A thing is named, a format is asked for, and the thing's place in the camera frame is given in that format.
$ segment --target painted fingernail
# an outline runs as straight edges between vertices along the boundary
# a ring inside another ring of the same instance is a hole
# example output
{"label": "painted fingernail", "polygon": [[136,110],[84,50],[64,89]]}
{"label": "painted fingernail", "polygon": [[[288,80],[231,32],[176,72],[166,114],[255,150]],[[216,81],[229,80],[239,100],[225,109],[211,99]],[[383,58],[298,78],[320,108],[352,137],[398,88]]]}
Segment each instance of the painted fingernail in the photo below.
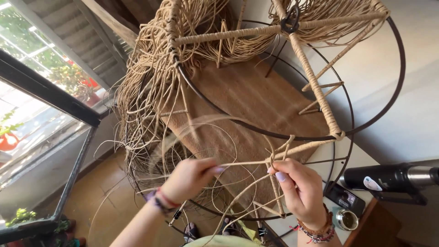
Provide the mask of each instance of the painted fingernail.
{"label": "painted fingernail", "polygon": [[215,174],[221,174],[221,172],[223,172],[224,171],[224,167],[216,167],[215,168]]}
{"label": "painted fingernail", "polygon": [[274,175],[276,175],[276,178],[279,182],[283,182],[285,179],[287,179],[287,175],[281,171],[276,172]]}

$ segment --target white table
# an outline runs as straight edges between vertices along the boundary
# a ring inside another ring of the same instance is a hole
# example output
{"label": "white table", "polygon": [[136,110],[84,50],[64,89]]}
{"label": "white table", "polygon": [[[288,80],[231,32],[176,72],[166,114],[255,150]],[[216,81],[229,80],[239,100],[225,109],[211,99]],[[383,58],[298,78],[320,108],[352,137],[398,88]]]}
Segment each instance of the white table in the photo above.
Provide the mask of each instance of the white table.
{"label": "white table", "polygon": [[[343,158],[346,157],[349,151],[349,145],[351,140],[348,138],[344,138],[340,142],[335,143],[335,158]],[[311,156],[311,158],[308,160],[308,162],[314,162],[319,160],[330,160],[332,159],[333,155],[333,144],[328,143],[325,145],[320,146],[315,153]],[[334,170],[332,172],[331,180],[336,179],[338,173],[343,167],[342,162],[344,160],[338,160],[335,162]],[[326,180],[329,175],[329,170],[331,168],[332,162],[325,162],[325,163],[317,163],[317,164],[310,164],[307,165],[308,167],[316,170],[318,174],[322,177],[323,180]],[[348,162],[348,166],[346,168],[350,167],[365,167],[365,166],[374,166],[379,165],[378,162],[376,162],[372,157],[370,157],[368,154],[366,154],[362,149],[360,149],[357,145],[353,145],[351,157]],[[357,195],[359,198],[363,199],[366,202],[366,207],[373,199],[373,196],[367,192],[367,191],[357,191],[352,190],[352,193]],[[323,202],[327,205],[328,209],[331,210],[332,207],[338,207],[335,203],[330,201],[328,198],[323,198]],[[274,210],[278,211],[277,205],[273,207]],[[268,214],[267,217],[275,216],[274,214]],[[289,226],[296,226],[297,220],[294,215],[290,215],[285,219],[276,219],[276,220],[269,220],[266,221],[266,224],[278,235],[282,235],[288,230],[290,230]],[[349,237],[351,232],[343,231],[341,229],[336,228],[336,233],[338,237],[340,238],[340,241],[342,244],[345,243],[346,239]],[[283,237],[282,240],[290,247],[297,246],[297,232],[292,232],[288,234],[287,236]]]}

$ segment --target foot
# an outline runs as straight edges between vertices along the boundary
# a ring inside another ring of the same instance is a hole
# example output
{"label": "foot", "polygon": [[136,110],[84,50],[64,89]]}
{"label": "foot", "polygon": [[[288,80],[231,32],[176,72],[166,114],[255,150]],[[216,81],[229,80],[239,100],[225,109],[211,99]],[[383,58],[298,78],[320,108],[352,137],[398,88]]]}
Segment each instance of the foot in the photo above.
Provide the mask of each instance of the foot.
{"label": "foot", "polygon": [[224,227],[226,227],[227,224],[230,223],[229,218],[225,218],[223,222],[223,226],[221,227],[220,233],[222,233],[224,236],[232,235],[232,233],[236,230],[235,223],[232,223],[230,226],[226,228],[226,230],[223,232]]}
{"label": "foot", "polygon": [[194,238],[189,238],[187,236],[184,236],[184,240],[186,243],[190,243],[190,242],[194,241],[194,239],[197,239],[200,237],[198,234],[197,226],[192,222],[186,226],[186,228],[184,229],[184,233],[189,235],[189,236],[194,237]]}

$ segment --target black thermos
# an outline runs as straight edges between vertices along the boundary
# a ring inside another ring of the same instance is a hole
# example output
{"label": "black thermos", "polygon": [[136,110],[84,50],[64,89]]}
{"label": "black thermos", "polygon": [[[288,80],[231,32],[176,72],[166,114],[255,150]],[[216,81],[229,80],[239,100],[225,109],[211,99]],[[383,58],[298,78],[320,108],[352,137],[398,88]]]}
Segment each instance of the black thermos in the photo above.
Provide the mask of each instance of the black thermos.
{"label": "black thermos", "polygon": [[[368,190],[378,200],[426,205],[427,199],[419,191],[439,185],[439,167],[410,163],[354,167],[345,170],[340,182],[349,189]],[[412,199],[384,197],[381,192],[407,193]]]}

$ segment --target smartphone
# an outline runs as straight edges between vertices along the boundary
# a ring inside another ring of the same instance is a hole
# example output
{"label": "smartphone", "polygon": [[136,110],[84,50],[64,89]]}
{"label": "smartphone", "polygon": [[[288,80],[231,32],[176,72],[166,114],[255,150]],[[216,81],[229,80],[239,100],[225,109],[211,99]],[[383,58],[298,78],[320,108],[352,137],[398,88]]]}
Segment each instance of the smartphone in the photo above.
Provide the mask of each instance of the smartphone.
{"label": "smartphone", "polygon": [[326,193],[326,197],[342,208],[352,211],[358,218],[361,217],[366,206],[364,200],[352,194],[349,190],[346,190],[337,183]]}

